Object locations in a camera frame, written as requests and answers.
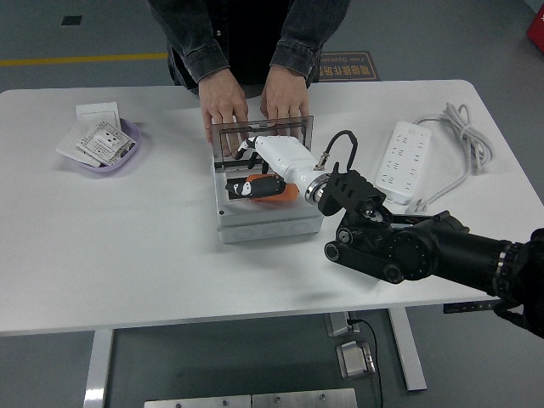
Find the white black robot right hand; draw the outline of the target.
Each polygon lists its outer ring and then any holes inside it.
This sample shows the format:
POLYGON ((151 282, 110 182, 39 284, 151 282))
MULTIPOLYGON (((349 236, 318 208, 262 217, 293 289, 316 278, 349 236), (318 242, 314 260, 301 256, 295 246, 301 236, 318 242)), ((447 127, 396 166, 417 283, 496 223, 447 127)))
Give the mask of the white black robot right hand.
POLYGON ((225 189, 242 198, 261 199, 283 193, 288 184, 295 184, 299 193, 311 204, 316 204, 316 191, 326 183, 323 170, 315 170, 317 160, 297 138, 289 136, 255 136, 242 142, 235 159, 240 159, 248 149, 266 162, 273 176, 240 182, 228 182, 225 189))

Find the person's right hand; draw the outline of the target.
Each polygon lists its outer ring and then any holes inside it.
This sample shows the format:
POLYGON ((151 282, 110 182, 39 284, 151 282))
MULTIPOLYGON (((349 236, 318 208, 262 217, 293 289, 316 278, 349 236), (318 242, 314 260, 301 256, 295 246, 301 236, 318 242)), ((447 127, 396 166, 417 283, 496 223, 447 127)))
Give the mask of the person's right hand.
POLYGON ((246 95, 229 68, 203 77, 198 82, 201 116, 207 142, 211 144, 212 125, 248 120, 246 95))

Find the person's left hand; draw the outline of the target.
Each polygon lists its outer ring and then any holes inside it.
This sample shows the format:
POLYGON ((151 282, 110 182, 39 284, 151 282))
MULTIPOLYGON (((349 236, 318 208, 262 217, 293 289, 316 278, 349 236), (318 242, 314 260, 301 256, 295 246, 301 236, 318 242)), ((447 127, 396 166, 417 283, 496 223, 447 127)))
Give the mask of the person's left hand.
POLYGON ((308 116, 306 78, 297 71, 272 65, 263 87, 260 110, 269 120, 308 116))

